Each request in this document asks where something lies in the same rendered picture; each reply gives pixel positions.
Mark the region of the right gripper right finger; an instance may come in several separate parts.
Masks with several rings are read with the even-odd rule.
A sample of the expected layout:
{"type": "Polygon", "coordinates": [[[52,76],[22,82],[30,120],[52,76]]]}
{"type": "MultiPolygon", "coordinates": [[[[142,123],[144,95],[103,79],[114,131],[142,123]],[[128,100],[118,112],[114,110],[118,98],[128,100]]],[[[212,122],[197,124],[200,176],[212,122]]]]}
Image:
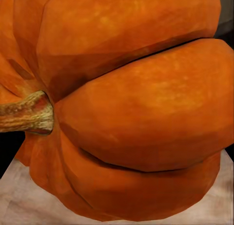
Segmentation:
{"type": "Polygon", "coordinates": [[[232,144],[231,146],[225,148],[225,150],[227,151],[227,153],[229,154],[229,156],[231,157],[231,159],[234,162],[234,144],[232,144]]]}

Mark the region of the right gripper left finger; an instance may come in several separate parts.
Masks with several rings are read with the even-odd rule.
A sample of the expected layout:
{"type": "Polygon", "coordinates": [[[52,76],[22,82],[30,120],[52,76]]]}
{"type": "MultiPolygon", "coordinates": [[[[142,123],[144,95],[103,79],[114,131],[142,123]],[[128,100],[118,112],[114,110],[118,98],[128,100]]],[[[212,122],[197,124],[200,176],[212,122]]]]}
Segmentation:
{"type": "Polygon", "coordinates": [[[24,131],[0,132],[0,179],[25,140],[24,131]]]}

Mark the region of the pumpkin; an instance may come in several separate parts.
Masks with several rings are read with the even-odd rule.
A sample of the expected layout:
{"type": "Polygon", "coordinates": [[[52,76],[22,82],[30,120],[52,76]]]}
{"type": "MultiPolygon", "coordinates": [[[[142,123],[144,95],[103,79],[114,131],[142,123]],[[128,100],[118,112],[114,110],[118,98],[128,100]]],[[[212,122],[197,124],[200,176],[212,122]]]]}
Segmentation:
{"type": "Polygon", "coordinates": [[[234,144],[220,0],[0,0],[0,132],[32,180],[100,222],[199,202],[234,144]]]}

